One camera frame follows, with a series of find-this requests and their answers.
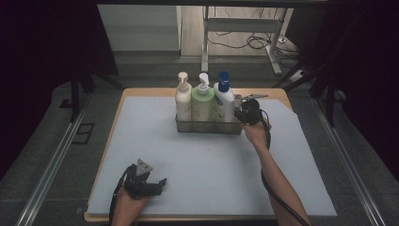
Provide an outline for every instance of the wall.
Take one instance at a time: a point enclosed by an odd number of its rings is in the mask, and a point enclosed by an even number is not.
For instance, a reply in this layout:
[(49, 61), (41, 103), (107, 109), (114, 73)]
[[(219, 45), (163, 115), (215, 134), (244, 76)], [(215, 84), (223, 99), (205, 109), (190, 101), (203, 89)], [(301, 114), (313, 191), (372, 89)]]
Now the wall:
[(113, 51), (179, 51), (181, 7), (98, 5)]

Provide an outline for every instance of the forearm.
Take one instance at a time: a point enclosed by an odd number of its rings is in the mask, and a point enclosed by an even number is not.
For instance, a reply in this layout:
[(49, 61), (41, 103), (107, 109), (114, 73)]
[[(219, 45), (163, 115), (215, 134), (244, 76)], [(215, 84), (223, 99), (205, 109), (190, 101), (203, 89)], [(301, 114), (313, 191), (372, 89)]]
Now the forearm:
[[(271, 189), (310, 224), (301, 200), (265, 145), (254, 145), (254, 148), (261, 160), (264, 178)], [(269, 197), (280, 226), (300, 225), (273, 197)]]

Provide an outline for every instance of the gray floor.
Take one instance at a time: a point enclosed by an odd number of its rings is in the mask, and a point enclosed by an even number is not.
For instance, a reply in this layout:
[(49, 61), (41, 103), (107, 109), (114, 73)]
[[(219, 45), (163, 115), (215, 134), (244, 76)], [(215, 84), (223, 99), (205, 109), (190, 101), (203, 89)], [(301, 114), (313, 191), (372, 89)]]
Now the gray floor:
[[(199, 57), (116, 54), (116, 60), (120, 67), (120, 77), (114, 78), (126, 87), (176, 87), (177, 73), (180, 71), (188, 72), (191, 84), (197, 85), (195, 78), (200, 71)], [(270, 88), (279, 81), (279, 77), (272, 73), (271, 67), (263, 57), (212, 57), (210, 59), (212, 82), (215, 82), (215, 75), (221, 70), (231, 73), (231, 85), (236, 88)], [(67, 151), (34, 220), (34, 225), (92, 225), (85, 222), (83, 213), (87, 208), (89, 194), (121, 96), (121, 90), (96, 76), (93, 78), (97, 88), (90, 95), (88, 109), (82, 120), (82, 123), (94, 123), (92, 136), (88, 144), (72, 144)], [(292, 90), (289, 92), (289, 98), (311, 146), (328, 194), (338, 212), (336, 218), (312, 218), (312, 221), (315, 225), (372, 225), (308, 95), (310, 85), (304, 84)], [(62, 100), (70, 98), (70, 91), (69, 84), (54, 90), (53, 102), (45, 117), (8, 174), (0, 182), (1, 225), (15, 224), (57, 144), (67, 130), (71, 111), (59, 108), (59, 105)], [(360, 178), (370, 191), (386, 225), (397, 225), (398, 183), (375, 151), (347, 119), (339, 105), (336, 105), (334, 117), (336, 130), (344, 147), (356, 166)], [(75, 136), (75, 140), (80, 140), (80, 137)], [(233, 225), (265, 223), (270, 222), (235, 222)], [(201, 224), (232, 225), (231, 222)]]

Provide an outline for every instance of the bottle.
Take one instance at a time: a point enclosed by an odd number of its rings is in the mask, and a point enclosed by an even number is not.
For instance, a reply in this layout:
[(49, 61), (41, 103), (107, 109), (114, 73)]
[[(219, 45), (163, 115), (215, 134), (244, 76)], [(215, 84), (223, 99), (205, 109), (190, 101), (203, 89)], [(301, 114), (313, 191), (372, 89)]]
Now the bottle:
[(188, 74), (179, 73), (179, 86), (176, 89), (176, 122), (179, 132), (191, 129), (191, 85), (187, 83)]
[(234, 121), (234, 93), (229, 84), (229, 74), (219, 73), (219, 82), (214, 84), (215, 111), (214, 120), (217, 122)]
[[(191, 94), (191, 117), (192, 121), (212, 121), (215, 105), (214, 89), (209, 88), (209, 78), (207, 73), (199, 74), (200, 84), (193, 88)], [(212, 127), (208, 123), (193, 123), (196, 132), (205, 133)]]

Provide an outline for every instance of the bottle cap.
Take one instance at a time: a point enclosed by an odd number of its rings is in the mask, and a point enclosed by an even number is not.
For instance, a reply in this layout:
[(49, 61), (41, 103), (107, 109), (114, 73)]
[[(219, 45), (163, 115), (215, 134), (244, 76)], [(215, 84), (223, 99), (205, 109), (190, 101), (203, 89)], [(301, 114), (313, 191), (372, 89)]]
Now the bottle cap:
[(188, 74), (187, 73), (179, 73), (178, 77), (179, 77), (179, 82), (180, 82), (179, 86), (178, 86), (179, 91), (187, 92), (189, 89), (188, 83), (187, 83)]
[(199, 84), (199, 93), (200, 94), (207, 94), (208, 93), (208, 85), (209, 85), (209, 78), (208, 78), (208, 74), (207, 73), (200, 73), (199, 74), (199, 80), (200, 80), (200, 84)]
[(230, 83), (229, 83), (229, 73), (227, 72), (220, 72), (219, 73), (219, 85), (218, 89), (221, 92), (229, 91)]

